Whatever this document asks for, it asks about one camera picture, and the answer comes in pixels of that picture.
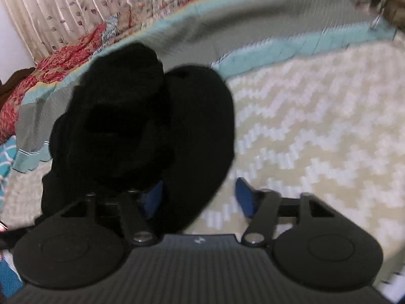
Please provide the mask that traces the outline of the black pants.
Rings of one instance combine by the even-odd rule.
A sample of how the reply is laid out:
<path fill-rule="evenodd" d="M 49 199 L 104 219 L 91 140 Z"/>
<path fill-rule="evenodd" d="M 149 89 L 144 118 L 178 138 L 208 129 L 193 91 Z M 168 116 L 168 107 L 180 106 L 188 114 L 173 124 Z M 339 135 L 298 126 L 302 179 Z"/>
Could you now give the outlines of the black pants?
<path fill-rule="evenodd" d="M 42 213 L 91 193 L 114 198 L 160 186 L 149 228 L 180 233 L 225 180 L 234 142 L 233 97 L 216 71 L 164 71 L 151 48 L 128 45 L 91 63 L 54 123 Z"/>

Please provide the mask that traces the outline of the patterned bedsheet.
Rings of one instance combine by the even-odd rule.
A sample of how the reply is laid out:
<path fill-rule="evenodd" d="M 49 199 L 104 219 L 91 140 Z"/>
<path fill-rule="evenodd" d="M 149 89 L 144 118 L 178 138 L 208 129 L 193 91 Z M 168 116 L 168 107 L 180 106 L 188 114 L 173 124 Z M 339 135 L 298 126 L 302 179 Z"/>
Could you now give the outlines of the patterned bedsheet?
<path fill-rule="evenodd" d="M 188 233 L 241 235 L 235 180 L 287 198 L 313 193 L 373 235 L 386 259 L 404 247 L 404 35 L 349 0 L 199 0 L 130 26 L 125 7 L 102 45 L 61 81 L 24 95 L 1 220 L 41 214 L 52 165 L 51 128 L 91 63 L 132 43 L 165 70 L 202 64 L 226 81 L 235 105 L 235 157 Z"/>

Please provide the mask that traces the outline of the teal patterned pillow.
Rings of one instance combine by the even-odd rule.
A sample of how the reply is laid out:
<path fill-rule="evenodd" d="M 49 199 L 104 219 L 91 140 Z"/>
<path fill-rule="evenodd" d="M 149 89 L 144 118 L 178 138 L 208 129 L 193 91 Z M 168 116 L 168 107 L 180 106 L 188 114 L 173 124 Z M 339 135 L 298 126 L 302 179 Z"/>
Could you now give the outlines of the teal patterned pillow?
<path fill-rule="evenodd" d="M 8 181 L 8 175 L 18 152 L 16 147 L 16 136 L 12 135 L 6 143 L 0 147 L 0 198 L 1 206 L 4 203 L 4 195 Z"/>

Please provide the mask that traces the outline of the red floral quilt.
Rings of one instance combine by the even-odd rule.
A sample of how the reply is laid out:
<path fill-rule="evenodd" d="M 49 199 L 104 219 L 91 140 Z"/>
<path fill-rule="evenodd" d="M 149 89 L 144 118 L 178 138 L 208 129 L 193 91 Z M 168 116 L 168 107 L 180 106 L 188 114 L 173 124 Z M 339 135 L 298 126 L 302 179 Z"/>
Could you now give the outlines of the red floral quilt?
<path fill-rule="evenodd" d="M 119 7 L 128 7 L 135 15 L 130 26 L 139 26 L 147 18 L 159 18 L 164 11 L 177 6 L 187 5 L 193 0 L 145 0 L 133 4 L 123 4 Z M 6 100 L 1 109 L 1 142 L 5 143 L 14 133 L 18 110 L 25 93 L 37 82 L 53 83 L 61 81 L 68 73 L 84 64 L 90 56 L 102 45 L 102 32 L 106 29 L 106 18 L 89 33 L 61 46 L 60 49 L 36 64 L 35 71 L 22 81 Z"/>

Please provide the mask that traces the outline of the pile of beige clothes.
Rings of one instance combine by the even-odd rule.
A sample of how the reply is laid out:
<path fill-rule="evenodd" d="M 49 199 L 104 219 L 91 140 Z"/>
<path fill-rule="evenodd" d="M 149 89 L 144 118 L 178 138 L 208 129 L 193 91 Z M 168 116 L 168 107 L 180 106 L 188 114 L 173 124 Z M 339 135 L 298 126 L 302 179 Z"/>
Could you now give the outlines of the pile of beige clothes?
<path fill-rule="evenodd" d="M 370 0 L 370 8 L 377 14 L 370 24 L 372 30 L 384 18 L 392 26 L 404 31 L 404 0 Z"/>

